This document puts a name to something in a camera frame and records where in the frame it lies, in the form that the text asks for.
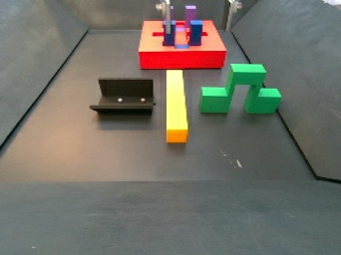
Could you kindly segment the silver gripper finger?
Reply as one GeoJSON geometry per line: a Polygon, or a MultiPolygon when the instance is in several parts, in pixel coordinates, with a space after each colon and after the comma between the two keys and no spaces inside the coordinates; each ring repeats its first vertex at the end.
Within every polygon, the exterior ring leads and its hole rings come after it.
{"type": "Polygon", "coordinates": [[[157,10],[163,13],[166,21],[166,33],[171,32],[171,0],[161,0],[157,4],[157,10]]]}
{"type": "Polygon", "coordinates": [[[226,0],[228,3],[228,16],[226,16],[226,27],[225,30],[230,30],[233,15],[242,8],[241,0],[226,0]]]}

